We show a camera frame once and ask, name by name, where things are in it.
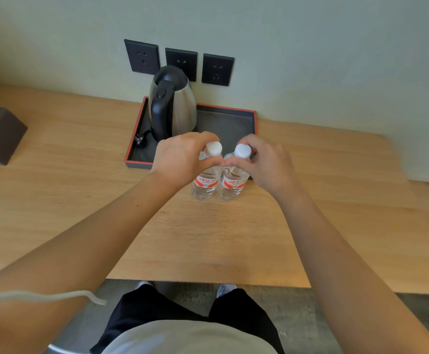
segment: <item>wooden table top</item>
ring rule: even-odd
[[[1,269],[148,170],[123,161],[140,103],[0,86],[0,106],[29,127],[0,166]],[[287,147],[315,202],[394,291],[429,293],[429,228],[387,139],[263,119],[258,133]],[[280,208],[252,181],[230,203],[182,189],[110,277],[309,286]]]

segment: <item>floor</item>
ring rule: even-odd
[[[99,339],[112,310],[120,297],[134,289],[136,281],[106,280],[97,290],[108,304],[89,303],[64,329],[54,344],[80,353]],[[160,292],[175,302],[201,315],[207,315],[217,285],[158,282]],[[259,303],[275,323],[287,354],[341,353],[334,336],[315,301],[311,289],[242,286]],[[429,295],[399,295],[421,322],[429,329]]]

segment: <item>black outlet panel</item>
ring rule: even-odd
[[[166,48],[165,58],[167,59],[167,65],[174,65],[180,68],[187,75],[190,82],[196,82],[198,52]]]
[[[159,47],[150,43],[124,40],[133,72],[156,74],[160,69]]]
[[[201,82],[229,86],[231,80],[233,57],[203,54],[203,73]]]

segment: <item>white cloth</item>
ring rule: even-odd
[[[153,321],[129,329],[102,354],[277,354],[264,339],[219,323]]]

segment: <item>hand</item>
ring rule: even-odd
[[[199,160],[205,145],[218,141],[219,138],[210,132],[192,132],[162,140],[155,151],[151,174],[162,176],[178,191],[206,169],[215,165],[225,166],[221,156]]]
[[[226,166],[240,167],[248,172],[260,187],[275,198],[292,185],[295,189],[301,188],[290,154],[281,144],[269,143],[254,134],[245,136],[240,143],[250,145],[253,158],[250,162],[242,158],[229,158]]]

